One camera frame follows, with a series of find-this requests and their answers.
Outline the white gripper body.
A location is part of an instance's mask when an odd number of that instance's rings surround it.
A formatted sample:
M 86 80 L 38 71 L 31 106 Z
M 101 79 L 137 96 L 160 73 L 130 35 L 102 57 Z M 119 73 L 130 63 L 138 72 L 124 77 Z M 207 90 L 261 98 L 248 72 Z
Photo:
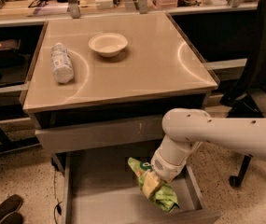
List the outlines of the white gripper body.
M 157 149 L 151 159 L 151 165 L 157 176 L 167 183 L 176 178 L 186 165 L 188 155 L 176 150 L 173 154 Z

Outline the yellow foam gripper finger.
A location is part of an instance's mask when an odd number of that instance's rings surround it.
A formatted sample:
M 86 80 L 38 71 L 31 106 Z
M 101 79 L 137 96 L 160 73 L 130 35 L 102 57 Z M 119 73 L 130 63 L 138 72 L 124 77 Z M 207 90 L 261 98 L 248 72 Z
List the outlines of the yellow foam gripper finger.
M 160 179 L 155 171 L 146 171 L 144 174 L 144 183 L 142 187 L 142 191 L 146 198 L 150 199 L 162 184 L 163 180 Z

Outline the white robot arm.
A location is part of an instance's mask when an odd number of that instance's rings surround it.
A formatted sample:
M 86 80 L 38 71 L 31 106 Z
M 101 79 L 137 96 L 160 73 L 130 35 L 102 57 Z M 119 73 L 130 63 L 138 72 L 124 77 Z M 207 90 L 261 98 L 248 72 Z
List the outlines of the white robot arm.
M 164 138 L 145 174 L 143 192 L 151 197 L 165 182 L 171 182 L 186 165 L 201 142 L 243 154 L 244 160 L 230 184 L 239 187 L 251 159 L 266 161 L 266 118 L 212 118 L 199 109 L 176 108 L 162 118 Z

